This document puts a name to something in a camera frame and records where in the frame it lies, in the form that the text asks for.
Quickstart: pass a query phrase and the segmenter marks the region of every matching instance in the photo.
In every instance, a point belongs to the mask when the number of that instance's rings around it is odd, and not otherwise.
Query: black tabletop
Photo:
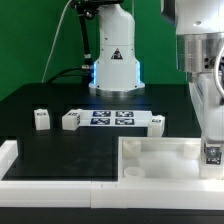
[[[35,109],[48,109],[51,129],[36,131]],[[0,102],[0,144],[17,139],[19,157],[4,180],[117,180],[119,136],[146,128],[79,127],[62,130],[70,109],[150,110],[166,117],[164,137],[200,137],[187,85],[147,85],[125,99],[89,95],[79,84],[29,84]],[[222,211],[151,209],[0,208],[0,223],[223,223]]]

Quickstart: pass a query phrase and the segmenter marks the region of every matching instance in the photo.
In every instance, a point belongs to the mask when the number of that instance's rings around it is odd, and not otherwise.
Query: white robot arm
[[[99,14],[100,56],[94,63],[90,93],[106,97],[127,97],[144,92],[140,63],[135,58],[135,21],[119,3],[124,0],[72,0],[80,18]],[[85,21],[81,21],[85,57],[90,58]]]
[[[223,178],[224,105],[214,79],[224,44],[224,0],[162,0],[162,14],[176,24],[177,64],[187,73],[194,109],[202,130],[200,175]]]

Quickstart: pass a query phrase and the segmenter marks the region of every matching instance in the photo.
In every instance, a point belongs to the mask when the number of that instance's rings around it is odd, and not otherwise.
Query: green wall
[[[67,0],[1,0],[0,100],[23,84],[41,82],[56,27]],[[122,7],[132,10],[132,0]],[[159,0],[135,0],[136,57],[142,63],[145,83],[182,84],[176,71],[175,28],[160,16]],[[91,51],[98,50],[98,21],[88,22]],[[83,62],[77,14],[68,9],[47,79],[64,68]],[[70,82],[80,82],[73,78]]]

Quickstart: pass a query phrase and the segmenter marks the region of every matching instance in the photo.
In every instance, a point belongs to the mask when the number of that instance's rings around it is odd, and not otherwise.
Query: small white block
[[[0,147],[0,180],[18,156],[17,141],[5,141]]]
[[[34,110],[34,117],[36,129],[38,131],[50,129],[50,117],[47,110]]]
[[[148,137],[162,137],[164,132],[165,117],[158,115],[152,116],[152,120],[148,126]]]
[[[75,131],[80,124],[81,110],[70,110],[62,117],[62,129]]]

